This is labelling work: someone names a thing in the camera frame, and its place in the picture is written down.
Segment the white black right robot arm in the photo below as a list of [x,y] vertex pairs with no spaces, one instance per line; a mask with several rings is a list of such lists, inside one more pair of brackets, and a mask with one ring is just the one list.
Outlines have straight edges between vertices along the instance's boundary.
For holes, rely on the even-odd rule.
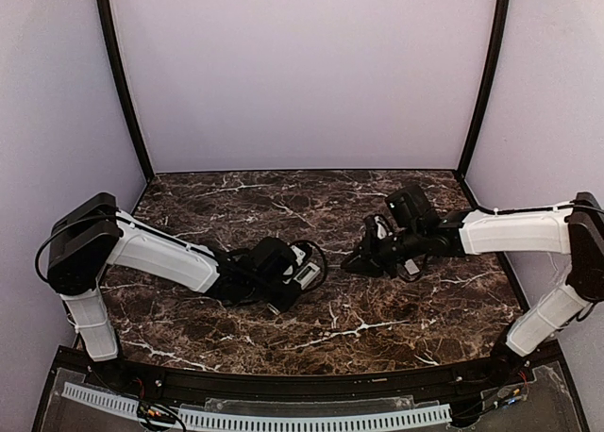
[[410,185],[387,196],[385,204],[393,218],[365,218],[365,233],[343,260],[342,270],[396,278],[399,267],[417,257],[502,252],[570,256],[566,278],[510,326],[503,353],[527,357],[586,307],[603,300],[603,211],[589,192],[554,206],[477,207],[441,217],[422,188]]

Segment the white remote control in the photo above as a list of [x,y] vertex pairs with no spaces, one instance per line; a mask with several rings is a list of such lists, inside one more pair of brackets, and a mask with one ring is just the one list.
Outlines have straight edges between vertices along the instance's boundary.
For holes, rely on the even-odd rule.
[[272,288],[276,287],[280,283],[285,283],[285,284],[299,283],[302,287],[302,294],[303,294],[305,289],[310,285],[310,283],[320,273],[321,273],[321,269],[315,263],[308,262],[301,269],[299,269],[292,277],[290,277],[289,279],[287,279],[285,281],[283,281],[283,280],[278,281]]

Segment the white remote battery cover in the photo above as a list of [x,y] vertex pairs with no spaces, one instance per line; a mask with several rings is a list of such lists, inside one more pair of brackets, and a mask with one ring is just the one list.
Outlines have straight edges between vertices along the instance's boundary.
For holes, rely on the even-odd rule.
[[416,275],[416,274],[420,273],[419,267],[416,265],[416,263],[412,259],[408,259],[404,263],[404,268],[409,275]]

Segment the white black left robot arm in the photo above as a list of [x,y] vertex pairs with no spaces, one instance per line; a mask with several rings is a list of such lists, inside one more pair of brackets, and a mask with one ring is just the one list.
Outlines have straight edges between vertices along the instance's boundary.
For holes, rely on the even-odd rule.
[[89,357],[113,360],[119,344],[98,283],[109,266],[136,269],[231,305],[262,301],[287,311],[318,274],[306,243],[264,238],[231,252],[195,245],[135,220],[101,192],[57,221],[39,255],[39,278],[66,304]]

